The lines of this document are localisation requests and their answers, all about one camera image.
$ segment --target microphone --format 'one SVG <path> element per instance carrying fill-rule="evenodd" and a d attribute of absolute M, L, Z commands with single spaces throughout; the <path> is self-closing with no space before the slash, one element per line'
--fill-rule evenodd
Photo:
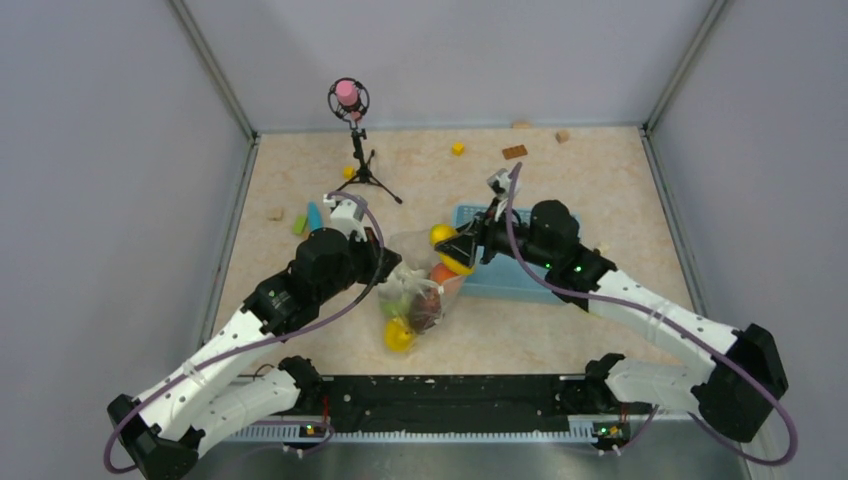
<path fill-rule="evenodd" d="M 371 99 L 368 90 L 361 83 L 353 78 L 343 77 L 333 82 L 327 94 L 327 103 L 336 117 L 356 124 L 365 116 Z"/>

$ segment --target blue basket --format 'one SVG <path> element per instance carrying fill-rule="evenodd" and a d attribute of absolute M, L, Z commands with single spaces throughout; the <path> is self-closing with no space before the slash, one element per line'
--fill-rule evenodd
<path fill-rule="evenodd" d="M 453 212 L 453 225 L 458 227 L 470 222 L 475 213 L 485 212 L 486 208 L 484 205 L 458 205 Z M 529 208 L 516 208 L 515 211 L 522 221 L 530 223 Z M 577 214 L 572 214 L 572 216 L 579 224 L 580 217 Z M 478 261 L 482 255 L 482 251 L 478 252 Z M 546 269 L 535 265 L 530 265 L 530 268 L 542 278 L 548 273 Z M 459 292 L 461 295 L 472 297 L 562 304 L 562 300 L 554 296 L 550 290 L 545 290 L 536 283 L 521 269 L 518 262 L 506 255 L 495 256 L 488 265 L 478 263 L 474 273 L 465 279 L 465 283 L 463 283 Z"/>

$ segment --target metal frame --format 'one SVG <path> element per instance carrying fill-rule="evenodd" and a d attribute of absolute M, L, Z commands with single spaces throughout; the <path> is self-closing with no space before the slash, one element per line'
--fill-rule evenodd
<path fill-rule="evenodd" d="M 167 3 L 171 7 L 171 11 L 177 18 L 177 22 L 182 27 L 183 32 L 188 37 L 188 41 L 197 54 L 198 60 L 200 60 L 204 70 L 209 75 L 209 79 L 212 80 L 212 84 L 221 96 L 221 100 L 224 102 L 227 110 L 230 111 L 233 120 L 238 123 L 245 137 L 250 141 L 254 141 L 257 136 L 256 129 L 250 124 L 247 114 L 244 113 L 244 108 L 239 103 L 233 88 L 230 86 L 230 82 L 227 81 L 224 71 L 215 59 L 215 55 L 212 54 L 212 50 L 209 48 L 209 44 L 206 42 L 203 32 L 200 31 L 200 27 L 194 20 L 191 11 L 189 11 L 184 0 L 167 0 Z"/>
<path fill-rule="evenodd" d="M 230 258 L 233 256 L 233 247 L 236 243 L 236 234 L 238 233 L 241 214 L 244 211 L 244 202 L 247 199 L 247 190 L 250 186 L 250 178 L 253 176 L 253 167 L 256 165 L 256 155 L 259 153 L 259 143 L 261 136 L 257 136 L 251 142 L 250 150 L 247 154 L 247 159 L 244 163 L 244 168 L 241 172 L 238 190 L 231 202 L 232 209 L 230 210 L 230 221 L 227 224 L 227 231 L 224 235 L 224 244 L 221 247 L 221 254 L 218 257 L 218 264 L 214 270 L 214 279 L 212 281 L 209 299 L 206 302 L 206 307 L 203 313 L 200 334 L 197 337 L 197 348 L 203 346 L 212 336 L 212 330 L 215 328 L 215 317 L 218 314 L 218 305 L 221 303 L 221 293 L 224 291 L 224 282 L 227 280 L 227 271 L 230 265 Z"/>
<path fill-rule="evenodd" d="M 198 59 L 203 64 L 204 69 L 210 77 L 210 80 L 215 85 L 222 101 L 226 105 L 233 119 L 238 123 L 239 128 L 244 133 L 245 137 L 250 141 L 250 151 L 245 160 L 242 170 L 241 181 L 237 193 L 232 201 L 232 210 L 230 220 L 227 227 L 224 243 L 221 249 L 218 264 L 215 270 L 214 280 L 212 281 L 211 291 L 209 293 L 208 302 L 205 308 L 201 334 L 198 346 L 202 345 L 212 334 L 212 329 L 215 325 L 215 317 L 218 311 L 221 293 L 226 280 L 227 268 L 232 256 L 233 247 L 235 245 L 236 232 L 238 230 L 241 214 L 244 209 L 244 202 L 247 197 L 247 190 L 250 184 L 250 178 L 253 173 L 253 167 L 256 162 L 256 155 L 259 150 L 260 134 L 250 123 L 247 114 L 244 112 L 238 98 L 228 82 L 223 70 L 212 53 L 209 44 L 205 40 L 200 27 L 191 14 L 184 0 L 167 0 L 179 24 L 183 28 L 189 43 L 195 50 Z M 671 232 L 672 241 L 677 252 L 678 260 L 681 269 L 683 270 L 684 280 L 692 300 L 694 310 L 702 315 L 708 316 L 708 306 L 703 297 L 702 281 L 698 272 L 698 267 L 695 258 L 689 249 L 689 241 L 686 234 L 685 226 L 681 222 L 681 214 L 679 207 L 674 198 L 674 192 L 669 187 L 666 181 L 666 172 L 662 159 L 660 158 L 653 142 L 653 135 L 657 127 L 662 122 L 666 111 L 674 101 L 674 98 L 680 88 L 685 84 L 700 55 L 703 53 L 715 27 L 724 18 L 728 8 L 732 4 L 732 0 L 714 0 L 710 5 L 707 13 L 701 22 L 695 36 L 689 43 L 683 57 L 681 58 L 677 68 L 670 77 L 666 87 L 663 89 L 657 103 L 651 110 L 650 115 L 645 122 L 640 126 L 639 132 L 642 138 L 642 145 L 645 149 L 645 154 L 648 159 L 648 164 L 651 168 L 651 174 L 654 183 L 657 187 L 660 203 L 665 212 L 668 221 L 669 230 Z M 747 445 L 745 450 L 749 453 L 757 455 L 770 456 L 774 455 L 776 449 L 772 441 L 773 435 L 770 432 L 769 425 L 765 425 L 760 435 L 754 439 L 754 442 Z M 763 468 L 750 462 L 746 462 L 748 473 L 754 479 L 766 478 L 783 478 L 783 475 L 777 469 Z"/>
<path fill-rule="evenodd" d="M 654 108 L 651 110 L 651 114 L 648 115 L 648 119 L 642 127 L 648 137 L 650 137 L 654 130 L 656 130 L 665 115 L 666 109 L 668 109 L 669 105 L 671 105 L 671 101 L 674 99 L 675 94 L 678 90 L 680 90 L 680 87 L 685 82 L 689 72 L 692 70 L 692 67 L 695 65 L 696 61 L 703 52 L 704 47 L 709 41 L 710 36 L 715 31 L 716 25 L 718 25 L 718 22 L 724 18 L 724 14 L 731 3 L 733 3 L 732 0 L 713 0 L 709 10 L 707 10 L 704 20 L 701 21 L 701 25 L 695 33 L 695 37 L 692 38 L 691 42 L 689 42 L 689 46 L 686 48 L 686 53 L 683 54 L 683 58 L 680 59 L 680 63 L 678 63 L 677 68 L 674 69 L 674 73 L 671 75 L 666 87 L 660 94 L 657 104 L 654 105 Z"/>

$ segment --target tripod stand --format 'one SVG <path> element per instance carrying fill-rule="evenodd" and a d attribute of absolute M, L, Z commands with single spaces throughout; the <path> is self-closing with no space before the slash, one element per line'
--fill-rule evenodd
<path fill-rule="evenodd" d="M 348 185 L 353 184 L 363 184 L 363 185 L 374 185 L 375 187 L 380 187 L 385 190 L 392 198 L 395 199 L 395 202 L 398 204 L 403 203 L 400 197 L 392 193 L 391 190 L 388 189 L 382 182 L 377 180 L 377 177 L 374 176 L 374 173 L 371 172 L 371 159 L 377 154 L 374 149 L 371 149 L 371 154 L 368 156 L 368 160 L 365 160 L 365 153 L 362 151 L 362 140 L 367 140 L 368 137 L 365 134 L 365 130 L 359 130 L 355 126 L 351 127 L 350 138 L 353 139 L 353 158 L 359 161 L 359 168 L 354 173 L 353 177 L 350 180 L 346 181 L 339 187 L 337 190 L 341 190 Z"/>

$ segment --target white wall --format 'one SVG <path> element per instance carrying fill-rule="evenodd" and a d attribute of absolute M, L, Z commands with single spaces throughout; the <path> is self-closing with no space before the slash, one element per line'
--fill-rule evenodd
<path fill-rule="evenodd" d="M 736 2 L 657 133 L 712 314 L 777 339 L 791 478 L 848 478 L 846 52 L 844 1 Z"/>
<path fill-rule="evenodd" d="M 189 0 L 254 127 L 344 128 L 341 76 L 382 127 L 640 123 L 710 0 Z"/>
<path fill-rule="evenodd" d="M 113 478 L 106 405 L 195 346 L 246 154 L 166 2 L 0 3 L 0 478 Z"/>

